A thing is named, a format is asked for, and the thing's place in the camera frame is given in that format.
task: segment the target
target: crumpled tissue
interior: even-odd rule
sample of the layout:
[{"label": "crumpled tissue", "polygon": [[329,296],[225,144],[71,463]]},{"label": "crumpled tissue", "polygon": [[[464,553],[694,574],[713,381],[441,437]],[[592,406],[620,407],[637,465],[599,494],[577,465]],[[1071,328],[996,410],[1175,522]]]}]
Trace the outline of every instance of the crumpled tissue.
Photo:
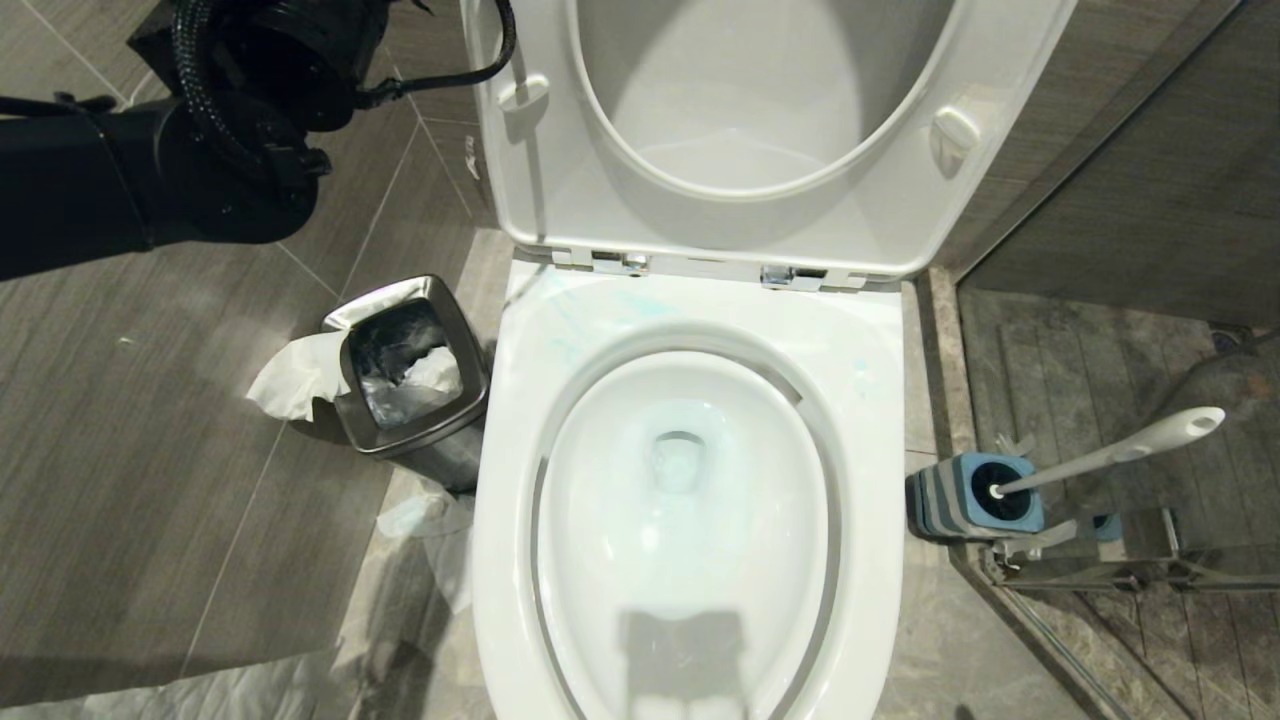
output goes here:
[{"label": "crumpled tissue", "polygon": [[433,347],[426,357],[410,365],[404,373],[404,384],[429,387],[445,395],[457,393],[462,389],[462,373],[458,370],[458,360],[447,345]]},{"label": "crumpled tissue", "polygon": [[311,400],[333,400],[351,392],[342,377],[346,332],[298,338],[275,354],[253,379],[248,397],[280,420],[312,420]]},{"label": "crumpled tissue", "polygon": [[393,541],[413,538],[422,543],[435,587],[454,615],[471,606],[471,520],[475,498],[453,497],[440,483],[397,468],[412,477],[415,492],[408,500],[378,516],[378,532]]}]

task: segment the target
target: toilet brush handle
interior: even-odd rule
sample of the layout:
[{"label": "toilet brush handle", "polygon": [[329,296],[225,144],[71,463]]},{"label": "toilet brush handle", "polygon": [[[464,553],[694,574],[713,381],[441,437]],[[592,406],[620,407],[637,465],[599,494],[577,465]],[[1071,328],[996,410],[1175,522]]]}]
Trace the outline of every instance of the toilet brush handle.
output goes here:
[{"label": "toilet brush handle", "polygon": [[1000,495],[1065,480],[1082,473],[1181,447],[1216,430],[1224,418],[1226,413],[1221,407],[1192,407],[1175,413],[1102,450],[1094,450],[1056,468],[1000,486]]}]

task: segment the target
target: toilet brush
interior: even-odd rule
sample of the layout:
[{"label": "toilet brush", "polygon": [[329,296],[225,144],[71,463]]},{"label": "toilet brush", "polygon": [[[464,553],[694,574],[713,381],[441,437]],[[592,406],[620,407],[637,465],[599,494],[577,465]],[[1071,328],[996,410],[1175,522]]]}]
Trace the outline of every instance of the toilet brush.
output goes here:
[{"label": "toilet brush", "polygon": [[1120,442],[1082,455],[1075,460],[1011,483],[992,483],[987,487],[987,493],[992,500],[1000,502],[1019,491],[1057,483],[1083,473],[1092,473],[1120,462],[1132,462],[1148,455],[1174,450],[1212,433],[1222,424],[1224,418],[1226,418],[1226,413],[1221,407],[1206,406],[1183,410],[1147,425]]},{"label": "toilet brush", "polygon": [[1184,410],[1039,473],[1025,457],[963,452],[909,478],[909,516],[919,534],[933,538],[1034,536],[1044,530],[1044,503],[1037,487],[1181,447],[1217,429],[1225,416],[1219,407]]}]

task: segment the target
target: shower floor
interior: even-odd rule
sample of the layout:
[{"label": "shower floor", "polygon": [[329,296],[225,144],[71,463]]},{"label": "shower floor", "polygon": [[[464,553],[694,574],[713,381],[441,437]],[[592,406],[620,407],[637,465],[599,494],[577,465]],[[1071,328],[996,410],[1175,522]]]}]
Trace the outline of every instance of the shower floor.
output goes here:
[{"label": "shower floor", "polygon": [[[1042,488],[1050,523],[1171,507],[1203,564],[1280,574],[1280,341],[1188,374],[1215,352],[1207,323],[973,288],[960,307],[982,451],[1033,437],[1028,456],[1047,468],[1183,407],[1228,410],[1188,448]],[[1080,565],[1098,565],[1084,550]],[[1188,716],[1280,717],[1280,593],[1076,594]]]}]

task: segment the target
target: metal bracket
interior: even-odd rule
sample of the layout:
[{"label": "metal bracket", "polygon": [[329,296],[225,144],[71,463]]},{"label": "metal bracket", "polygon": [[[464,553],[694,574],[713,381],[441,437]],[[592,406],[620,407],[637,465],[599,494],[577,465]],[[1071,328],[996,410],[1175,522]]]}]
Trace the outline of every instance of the metal bracket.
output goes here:
[{"label": "metal bracket", "polygon": [[649,274],[649,256],[641,252],[591,251],[591,269],[611,275],[639,278]]},{"label": "metal bracket", "polygon": [[1027,553],[1028,560],[1039,560],[1041,552],[1044,548],[1075,539],[1075,520],[1068,520],[1053,525],[1047,530],[1038,532],[1034,536],[1001,538],[996,541],[992,550],[995,550],[996,555],[1001,555],[1004,557],[1011,557],[1019,552],[1024,552]]},{"label": "metal bracket", "polygon": [[769,290],[796,290],[818,292],[827,278],[827,270],[794,268],[790,265],[760,265],[760,284]]}]

